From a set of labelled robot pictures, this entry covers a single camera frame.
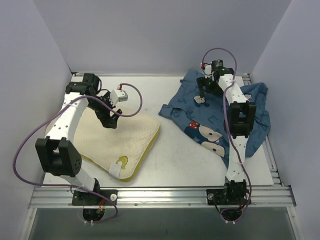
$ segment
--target blue towel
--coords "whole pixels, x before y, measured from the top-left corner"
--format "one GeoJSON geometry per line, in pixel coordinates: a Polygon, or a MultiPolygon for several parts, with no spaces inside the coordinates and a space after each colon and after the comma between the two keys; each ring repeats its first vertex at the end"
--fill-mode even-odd
{"type": "MultiPolygon", "coordinates": [[[[162,106],[159,115],[171,119],[194,141],[220,155],[228,167],[229,139],[224,130],[222,95],[206,94],[205,98],[200,98],[197,78],[203,76],[198,71],[188,71],[181,80],[178,92],[168,105],[162,106]]],[[[265,109],[267,89],[264,83],[241,87],[247,99],[256,104],[253,130],[245,149],[246,157],[252,157],[270,130],[269,113],[265,109]]]]}

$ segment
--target gray floor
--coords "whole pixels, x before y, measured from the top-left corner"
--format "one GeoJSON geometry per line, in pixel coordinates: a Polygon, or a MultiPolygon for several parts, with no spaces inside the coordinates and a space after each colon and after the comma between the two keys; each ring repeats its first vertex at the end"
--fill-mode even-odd
{"type": "MultiPolygon", "coordinates": [[[[106,214],[113,214],[108,209],[106,214]]],[[[30,240],[85,239],[295,239],[286,208],[249,208],[225,224],[214,208],[120,209],[116,219],[84,225],[79,209],[38,209],[30,240]]]]}

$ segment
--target white table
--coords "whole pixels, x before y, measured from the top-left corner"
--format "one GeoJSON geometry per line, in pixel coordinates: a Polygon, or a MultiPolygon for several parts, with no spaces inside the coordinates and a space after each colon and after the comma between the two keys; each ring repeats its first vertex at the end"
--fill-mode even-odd
{"type": "MultiPolygon", "coordinates": [[[[176,94],[182,76],[101,76],[102,88],[112,90],[120,83],[135,85],[143,96],[142,111],[157,116],[160,134],[152,149],[141,164],[139,172],[130,182],[121,182],[89,162],[82,167],[102,187],[199,187],[223,186],[227,168],[220,156],[204,148],[185,135],[171,120],[158,115],[163,104],[167,104],[176,94]]],[[[82,76],[72,81],[82,81],[82,76]]],[[[241,77],[237,83],[244,83],[241,77]]],[[[134,89],[124,86],[128,93],[127,102],[121,105],[137,109],[139,97],[134,89]]],[[[245,168],[253,186],[273,185],[266,154],[261,146],[253,157],[245,159],[245,168]]],[[[47,173],[46,184],[66,183],[63,179],[47,173]]]]}

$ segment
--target screw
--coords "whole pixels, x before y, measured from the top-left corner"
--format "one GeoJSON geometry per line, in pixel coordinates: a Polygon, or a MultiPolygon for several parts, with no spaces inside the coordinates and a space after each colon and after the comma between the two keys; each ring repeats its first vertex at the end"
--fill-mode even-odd
{"type": "Polygon", "coordinates": [[[207,198],[208,198],[209,200],[214,199],[214,194],[213,194],[213,193],[209,193],[208,196],[207,196],[207,198]]]}
{"type": "Polygon", "coordinates": [[[110,200],[113,201],[113,202],[114,202],[115,200],[117,200],[117,195],[115,195],[114,193],[111,194],[111,195],[110,195],[110,200]]]}

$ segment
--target white wall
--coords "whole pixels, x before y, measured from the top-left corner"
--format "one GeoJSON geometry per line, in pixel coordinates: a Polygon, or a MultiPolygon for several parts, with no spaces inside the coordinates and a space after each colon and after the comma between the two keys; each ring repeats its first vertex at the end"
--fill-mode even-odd
{"type": "MultiPolygon", "coordinates": [[[[16,178],[12,160],[27,134],[59,110],[71,74],[32,0],[0,1],[0,33],[0,239],[16,240],[33,187],[16,178]]],[[[18,170],[39,182],[34,146],[35,137],[23,149],[18,170]]]]}
{"type": "Polygon", "coordinates": [[[271,147],[307,240],[320,235],[319,9],[319,0],[292,0],[252,73],[269,88],[271,147]]]}
{"type": "Polygon", "coordinates": [[[250,73],[291,0],[33,1],[72,71],[180,76],[213,47],[250,73]]]}

